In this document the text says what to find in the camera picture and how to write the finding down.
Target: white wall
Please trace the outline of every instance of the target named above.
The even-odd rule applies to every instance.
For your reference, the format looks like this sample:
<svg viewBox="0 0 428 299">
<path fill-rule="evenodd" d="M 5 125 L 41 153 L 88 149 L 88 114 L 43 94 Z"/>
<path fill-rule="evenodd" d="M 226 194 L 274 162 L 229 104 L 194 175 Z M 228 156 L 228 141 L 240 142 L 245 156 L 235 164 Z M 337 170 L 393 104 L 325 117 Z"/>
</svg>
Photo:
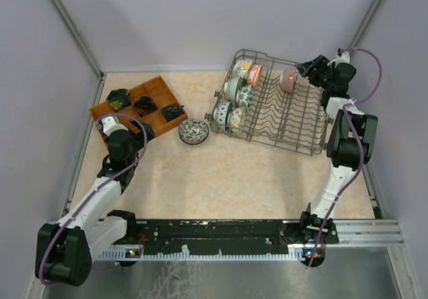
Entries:
<svg viewBox="0 0 428 299">
<path fill-rule="evenodd" d="M 58 218 L 96 77 L 48 0 L 0 0 L 0 298 L 22 298 Z"/>
<path fill-rule="evenodd" d="M 383 63 L 376 95 L 362 107 L 379 117 L 371 165 L 387 214 L 399 220 L 406 247 L 428 297 L 428 0 L 385 0 L 360 47 Z M 352 91 L 363 98 L 377 80 L 365 54 L 353 60 Z"/>
<path fill-rule="evenodd" d="M 63 0 L 104 71 L 224 68 L 243 47 L 296 61 L 334 55 L 371 1 Z"/>
</svg>

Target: gray dish rack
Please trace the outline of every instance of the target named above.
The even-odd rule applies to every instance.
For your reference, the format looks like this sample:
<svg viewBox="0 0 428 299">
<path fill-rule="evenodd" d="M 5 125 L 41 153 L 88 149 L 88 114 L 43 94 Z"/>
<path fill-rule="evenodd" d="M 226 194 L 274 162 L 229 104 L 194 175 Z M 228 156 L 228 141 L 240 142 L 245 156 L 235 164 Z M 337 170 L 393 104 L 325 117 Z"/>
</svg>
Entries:
<svg viewBox="0 0 428 299">
<path fill-rule="evenodd" d="M 254 90 L 251 107 L 247 110 L 244 127 L 236 134 L 222 129 L 213 119 L 218 105 L 227 102 L 224 83 L 232 78 L 232 69 L 239 59 L 251 59 L 263 65 L 259 86 Z M 297 77 L 291 94 L 282 92 L 280 74 L 296 62 L 273 58 L 265 53 L 241 49 L 233 58 L 226 79 L 210 114 L 205 114 L 211 130 L 243 140 L 260 142 L 306 155 L 320 154 L 326 141 L 328 118 L 320 106 L 322 90 Z"/>
</svg>

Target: beige table surface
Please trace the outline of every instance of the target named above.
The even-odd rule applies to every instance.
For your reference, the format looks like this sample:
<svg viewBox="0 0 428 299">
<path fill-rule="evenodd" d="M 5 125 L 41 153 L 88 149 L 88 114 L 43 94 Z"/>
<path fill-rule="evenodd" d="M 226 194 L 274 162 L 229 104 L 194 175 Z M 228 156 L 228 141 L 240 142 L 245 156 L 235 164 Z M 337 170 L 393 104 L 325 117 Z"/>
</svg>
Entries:
<svg viewBox="0 0 428 299">
<path fill-rule="evenodd" d="M 215 103 L 224 72 L 108 74 L 101 100 L 161 75 L 189 118 L 203 118 Z M 107 154 L 93 127 L 72 207 L 88 192 Z M 299 218 L 317 194 L 328 168 L 321 155 L 306 156 L 210 133 L 200 146 L 181 142 L 177 129 L 150 141 L 135 176 L 111 209 L 144 219 Z M 345 191 L 337 218 L 373 218 L 362 175 Z"/>
</svg>

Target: gray floor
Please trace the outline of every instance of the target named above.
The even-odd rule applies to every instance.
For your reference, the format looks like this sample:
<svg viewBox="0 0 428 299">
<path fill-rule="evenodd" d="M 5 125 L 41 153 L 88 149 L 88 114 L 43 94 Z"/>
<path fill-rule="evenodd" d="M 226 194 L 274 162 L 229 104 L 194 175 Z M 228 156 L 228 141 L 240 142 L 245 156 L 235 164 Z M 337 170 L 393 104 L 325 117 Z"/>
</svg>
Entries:
<svg viewBox="0 0 428 299">
<path fill-rule="evenodd" d="M 327 251 L 311 269 L 299 262 L 141 262 L 93 271 L 78 288 L 49 287 L 44 298 L 401 298 L 385 248 Z"/>
</svg>

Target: orange wooden box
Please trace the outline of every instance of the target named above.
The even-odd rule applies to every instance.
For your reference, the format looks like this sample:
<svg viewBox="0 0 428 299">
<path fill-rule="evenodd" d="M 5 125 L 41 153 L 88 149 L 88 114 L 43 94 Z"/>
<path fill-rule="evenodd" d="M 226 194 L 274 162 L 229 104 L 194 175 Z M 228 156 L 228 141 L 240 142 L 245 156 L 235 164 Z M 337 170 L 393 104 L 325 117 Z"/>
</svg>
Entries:
<svg viewBox="0 0 428 299">
<path fill-rule="evenodd" d="M 158 109 L 150 114 L 140 117 L 140 115 L 138 115 L 138 110 L 134 107 L 134 103 L 137 102 L 141 96 L 151 97 Z M 119 110 L 118 113 L 131 115 L 139 119 L 143 123 L 150 124 L 154 131 L 155 137 L 158 137 L 159 135 L 162 135 L 165 132 L 172 130 L 174 127 L 180 125 L 182 121 L 187 119 L 187 113 L 183 111 L 183 115 L 173 119 L 172 121 L 167 122 L 167 120 L 165 120 L 165 117 L 162 115 L 161 109 L 165 106 L 174 103 L 180 105 L 180 103 L 169 89 L 167 83 L 165 83 L 163 78 L 160 76 L 157 76 L 151 80 L 148 80 L 147 82 L 144 82 L 132 88 L 130 90 L 130 99 L 132 105 L 125 107 L 122 110 Z M 95 121 L 100 116 L 103 116 L 108 113 L 114 113 L 114 109 L 109 105 L 107 101 L 104 101 L 103 103 L 92 107 L 90 109 L 90 112 L 92 118 Z M 130 122 L 131 120 L 129 118 L 119 116 L 119 121 L 135 133 L 141 131 L 139 127 L 134 126 Z"/>
</svg>

